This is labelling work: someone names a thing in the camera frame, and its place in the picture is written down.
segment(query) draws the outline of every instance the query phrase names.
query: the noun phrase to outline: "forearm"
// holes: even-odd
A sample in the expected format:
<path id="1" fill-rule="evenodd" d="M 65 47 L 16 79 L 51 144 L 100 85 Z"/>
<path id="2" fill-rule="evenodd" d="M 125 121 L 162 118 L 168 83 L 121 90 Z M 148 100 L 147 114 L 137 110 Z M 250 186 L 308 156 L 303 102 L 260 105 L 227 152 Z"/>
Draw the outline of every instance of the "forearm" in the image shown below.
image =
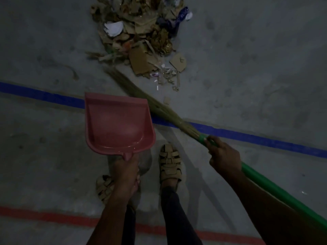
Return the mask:
<path id="1" fill-rule="evenodd" d="M 325 234 L 310 225 L 297 212 L 260 189 L 239 170 L 226 169 L 221 175 L 238 195 L 267 245 L 327 244 Z"/>
<path id="2" fill-rule="evenodd" d="M 121 245 L 127 202 L 112 193 L 87 245 Z"/>

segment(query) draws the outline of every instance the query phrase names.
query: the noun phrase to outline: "tan sandal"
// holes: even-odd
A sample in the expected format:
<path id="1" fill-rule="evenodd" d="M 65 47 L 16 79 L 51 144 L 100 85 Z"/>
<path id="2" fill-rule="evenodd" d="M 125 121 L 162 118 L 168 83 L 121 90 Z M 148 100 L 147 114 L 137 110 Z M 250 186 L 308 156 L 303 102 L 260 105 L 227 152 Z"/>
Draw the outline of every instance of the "tan sandal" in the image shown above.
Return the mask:
<path id="1" fill-rule="evenodd" d="M 96 193 L 104 205 L 108 203 L 114 187 L 114 181 L 109 175 L 102 175 L 96 180 Z"/>
<path id="2" fill-rule="evenodd" d="M 178 182 L 182 180 L 181 162 L 182 159 L 178 150 L 171 144 L 165 144 L 161 147 L 159 153 L 160 184 L 166 179 L 177 179 Z"/>

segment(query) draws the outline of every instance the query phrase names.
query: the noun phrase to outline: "green broom handle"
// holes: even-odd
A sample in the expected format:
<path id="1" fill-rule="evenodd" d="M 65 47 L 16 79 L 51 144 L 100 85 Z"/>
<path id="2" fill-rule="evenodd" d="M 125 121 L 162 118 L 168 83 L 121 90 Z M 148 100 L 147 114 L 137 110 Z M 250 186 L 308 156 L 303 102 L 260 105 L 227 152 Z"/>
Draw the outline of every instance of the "green broom handle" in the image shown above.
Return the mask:
<path id="1" fill-rule="evenodd" d="M 201 144 L 205 146 L 204 139 L 207 136 L 205 134 L 202 134 L 198 140 Z M 210 140 L 210 143 L 214 146 L 217 146 L 217 144 Z M 302 202 L 298 201 L 296 198 L 294 198 L 292 195 L 290 195 L 288 192 L 286 192 L 284 189 L 280 188 L 278 185 L 264 177 L 262 174 L 256 172 L 253 168 L 251 168 L 249 165 L 242 162 L 242 172 L 245 174 L 245 176 L 253 181 L 255 184 L 257 184 L 259 187 L 264 189 L 266 192 L 270 193 L 275 198 L 279 199 L 281 202 L 286 204 L 287 206 L 291 207 L 295 211 L 297 211 L 300 214 L 304 214 L 313 220 L 315 220 L 317 223 L 319 223 L 325 231 L 327 231 L 327 220 L 324 219 L 322 216 L 315 213 L 313 210 L 311 210 L 309 207 L 304 205 Z"/>

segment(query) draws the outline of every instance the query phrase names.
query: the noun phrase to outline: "red floor tape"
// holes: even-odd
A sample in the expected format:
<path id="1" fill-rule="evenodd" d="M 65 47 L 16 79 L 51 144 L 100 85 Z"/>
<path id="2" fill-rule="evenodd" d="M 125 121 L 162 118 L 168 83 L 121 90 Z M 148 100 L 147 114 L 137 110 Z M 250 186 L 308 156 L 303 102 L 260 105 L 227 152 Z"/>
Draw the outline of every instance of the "red floor tape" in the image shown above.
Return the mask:
<path id="1" fill-rule="evenodd" d="M 16 209 L 5 206 L 0 206 L 0 216 L 27 219 L 33 221 L 44 221 L 54 222 L 65 225 L 75 225 L 83 227 L 95 227 L 98 223 L 98 218 L 89 218 L 83 216 L 74 216 L 52 212 L 37 212 L 25 209 Z M 162 226 L 149 226 L 146 224 L 136 224 L 136 232 L 152 235 L 166 235 L 166 229 Z M 217 242 L 230 242 L 238 244 L 250 244 L 250 245 L 265 245 L 264 241 L 260 238 L 244 236 L 244 235 L 233 235 L 226 233 L 216 233 L 208 231 L 196 230 L 199 238 L 206 241 L 217 241 Z"/>

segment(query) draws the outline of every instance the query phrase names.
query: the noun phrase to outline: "leg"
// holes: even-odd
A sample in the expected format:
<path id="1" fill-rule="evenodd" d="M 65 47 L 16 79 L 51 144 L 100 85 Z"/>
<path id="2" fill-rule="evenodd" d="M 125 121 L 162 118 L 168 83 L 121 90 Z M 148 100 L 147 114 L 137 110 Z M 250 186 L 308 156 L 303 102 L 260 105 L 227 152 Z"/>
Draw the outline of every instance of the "leg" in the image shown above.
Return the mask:
<path id="1" fill-rule="evenodd" d="M 184 213 L 175 188 L 177 179 L 167 179 L 161 184 L 161 208 L 166 222 L 167 243 L 202 244 Z"/>
<path id="2" fill-rule="evenodd" d="M 125 213 L 122 245 L 134 245 L 135 242 L 135 211 L 128 205 Z"/>

